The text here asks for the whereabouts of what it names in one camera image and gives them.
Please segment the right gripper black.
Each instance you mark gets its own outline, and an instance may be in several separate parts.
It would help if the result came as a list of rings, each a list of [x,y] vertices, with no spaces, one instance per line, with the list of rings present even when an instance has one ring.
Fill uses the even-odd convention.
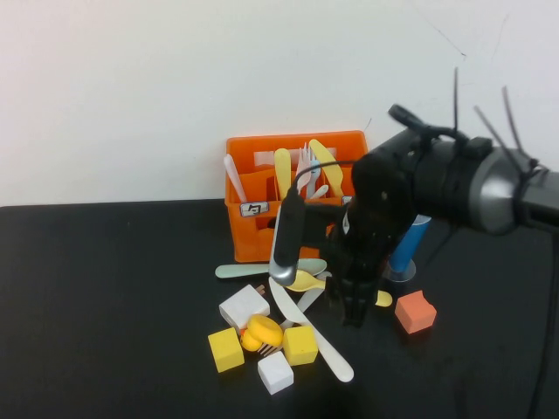
[[[377,299],[378,281],[396,248],[396,224],[367,209],[343,209],[325,245],[334,278],[326,280],[331,307],[343,307],[344,326],[361,327]]]

